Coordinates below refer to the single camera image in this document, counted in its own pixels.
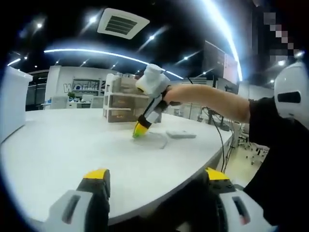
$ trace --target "desk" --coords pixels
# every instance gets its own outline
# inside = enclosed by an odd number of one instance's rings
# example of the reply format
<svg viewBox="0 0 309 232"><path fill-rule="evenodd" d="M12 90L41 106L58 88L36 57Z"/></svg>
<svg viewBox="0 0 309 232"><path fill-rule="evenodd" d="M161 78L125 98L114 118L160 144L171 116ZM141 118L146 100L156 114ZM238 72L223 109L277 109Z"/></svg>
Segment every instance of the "desk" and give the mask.
<svg viewBox="0 0 309 232"><path fill-rule="evenodd" d="M133 143L135 123L107 123L102 109L26 112L26 124L1 147L3 171L25 213L45 221L49 207L76 189L91 170L111 171L110 224L134 217L183 188L218 154L214 126L163 114L152 132L186 130L195 139L168 138L164 149ZM221 131L224 143L231 132Z"/></svg>
<svg viewBox="0 0 309 232"><path fill-rule="evenodd" d="M43 110L49 110L51 103L42 103ZM80 109L80 108L90 108L90 102L68 102L68 109Z"/></svg>

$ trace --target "small white box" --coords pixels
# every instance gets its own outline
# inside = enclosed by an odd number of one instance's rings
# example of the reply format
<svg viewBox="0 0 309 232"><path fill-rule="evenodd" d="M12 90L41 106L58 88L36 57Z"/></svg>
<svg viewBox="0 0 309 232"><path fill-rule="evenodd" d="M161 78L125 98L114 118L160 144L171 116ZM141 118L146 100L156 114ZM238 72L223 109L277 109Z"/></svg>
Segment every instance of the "small white box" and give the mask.
<svg viewBox="0 0 309 232"><path fill-rule="evenodd" d="M0 93L0 142L26 122L26 96L32 76L12 67L4 73Z"/></svg>

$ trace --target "floor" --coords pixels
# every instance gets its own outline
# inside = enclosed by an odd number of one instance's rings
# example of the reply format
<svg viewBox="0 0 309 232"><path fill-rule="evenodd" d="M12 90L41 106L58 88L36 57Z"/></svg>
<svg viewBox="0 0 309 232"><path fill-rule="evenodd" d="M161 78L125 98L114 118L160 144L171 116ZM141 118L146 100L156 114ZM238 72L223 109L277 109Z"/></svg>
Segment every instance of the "floor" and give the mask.
<svg viewBox="0 0 309 232"><path fill-rule="evenodd" d="M245 187L261 166L261 161L256 160L251 164L252 151L238 147L233 150L227 164L225 174L234 184Z"/></svg>

